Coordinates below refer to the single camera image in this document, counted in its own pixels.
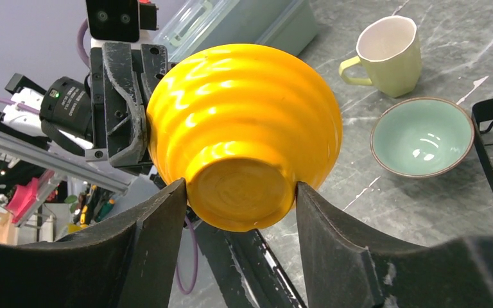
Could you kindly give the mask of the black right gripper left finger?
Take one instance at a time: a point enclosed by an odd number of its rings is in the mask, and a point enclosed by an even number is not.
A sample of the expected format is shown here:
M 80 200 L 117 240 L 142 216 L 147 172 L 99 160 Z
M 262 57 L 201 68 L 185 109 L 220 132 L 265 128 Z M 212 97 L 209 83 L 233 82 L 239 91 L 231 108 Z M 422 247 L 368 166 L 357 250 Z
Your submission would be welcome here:
M 167 307 L 186 205 L 181 179 L 55 242 L 0 244 L 0 307 Z

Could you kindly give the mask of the yellow ribbed bowl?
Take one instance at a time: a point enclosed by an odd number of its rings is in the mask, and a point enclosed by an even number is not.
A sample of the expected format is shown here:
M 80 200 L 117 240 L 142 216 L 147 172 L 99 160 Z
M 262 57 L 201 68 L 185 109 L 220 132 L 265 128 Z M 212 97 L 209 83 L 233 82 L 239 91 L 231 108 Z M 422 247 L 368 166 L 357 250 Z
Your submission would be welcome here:
M 343 139 L 325 80 L 280 49 L 225 44 L 164 75 L 146 107 L 148 152 L 165 183 L 183 179 L 209 225 L 248 232 L 278 223 L 296 186 L 320 187 Z

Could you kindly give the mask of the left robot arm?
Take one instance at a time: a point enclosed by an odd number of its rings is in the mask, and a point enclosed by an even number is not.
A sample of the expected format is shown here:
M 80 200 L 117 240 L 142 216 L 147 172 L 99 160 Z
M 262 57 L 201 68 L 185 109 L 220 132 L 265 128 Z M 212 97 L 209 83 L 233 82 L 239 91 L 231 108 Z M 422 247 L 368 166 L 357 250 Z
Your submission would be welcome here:
M 148 174 L 155 161 L 155 129 L 147 108 L 156 86 L 173 67 L 163 45 L 106 42 L 91 49 L 91 80 L 62 77 L 44 93 L 39 112 L 42 137 L 73 155 L 106 158 L 131 174 Z

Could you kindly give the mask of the light green ceramic bowl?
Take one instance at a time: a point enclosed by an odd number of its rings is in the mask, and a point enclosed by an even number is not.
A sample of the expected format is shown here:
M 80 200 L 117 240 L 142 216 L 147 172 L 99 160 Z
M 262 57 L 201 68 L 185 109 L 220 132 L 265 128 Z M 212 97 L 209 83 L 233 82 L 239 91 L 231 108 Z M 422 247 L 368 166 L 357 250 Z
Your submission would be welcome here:
M 440 98 L 411 98 L 381 114 L 370 150 L 385 170 L 405 178 L 442 175 L 472 149 L 475 129 L 468 113 Z

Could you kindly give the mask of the clear plastic storage box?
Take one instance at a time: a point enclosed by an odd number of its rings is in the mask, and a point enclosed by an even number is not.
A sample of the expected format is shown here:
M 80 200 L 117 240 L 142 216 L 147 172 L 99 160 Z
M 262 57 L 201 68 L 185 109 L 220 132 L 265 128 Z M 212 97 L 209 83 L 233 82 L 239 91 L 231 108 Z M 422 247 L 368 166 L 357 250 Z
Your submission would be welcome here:
M 179 62 L 223 44 L 261 44 L 297 56 L 318 33 L 308 1 L 186 1 L 154 42 Z

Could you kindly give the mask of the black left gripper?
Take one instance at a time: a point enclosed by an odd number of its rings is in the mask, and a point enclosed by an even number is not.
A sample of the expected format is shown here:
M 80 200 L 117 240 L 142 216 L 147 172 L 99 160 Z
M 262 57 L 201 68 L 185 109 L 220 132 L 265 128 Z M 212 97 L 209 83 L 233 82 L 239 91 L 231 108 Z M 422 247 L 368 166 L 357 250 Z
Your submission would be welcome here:
M 105 42 L 91 49 L 92 144 L 87 160 L 107 161 L 132 175 L 147 175 L 149 100 L 171 69 L 162 45 Z

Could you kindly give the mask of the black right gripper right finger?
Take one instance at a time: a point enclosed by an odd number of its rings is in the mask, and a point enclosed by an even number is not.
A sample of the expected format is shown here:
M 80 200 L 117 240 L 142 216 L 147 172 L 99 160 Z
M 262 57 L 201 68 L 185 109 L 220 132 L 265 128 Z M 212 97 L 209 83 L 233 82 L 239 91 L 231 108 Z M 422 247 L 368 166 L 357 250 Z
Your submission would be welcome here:
M 493 236 L 419 246 L 372 228 L 297 185 L 310 307 L 493 307 Z

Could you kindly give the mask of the pale yellow mug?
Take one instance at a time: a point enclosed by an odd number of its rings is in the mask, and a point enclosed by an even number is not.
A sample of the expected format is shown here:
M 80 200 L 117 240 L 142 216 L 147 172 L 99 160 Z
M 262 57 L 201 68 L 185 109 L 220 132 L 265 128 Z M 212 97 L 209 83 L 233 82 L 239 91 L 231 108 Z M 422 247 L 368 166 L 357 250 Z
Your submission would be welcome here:
M 413 19 L 393 15 L 372 23 L 358 37 L 356 53 L 338 68 L 345 83 L 373 86 L 392 98 L 416 87 L 422 60 L 418 26 Z

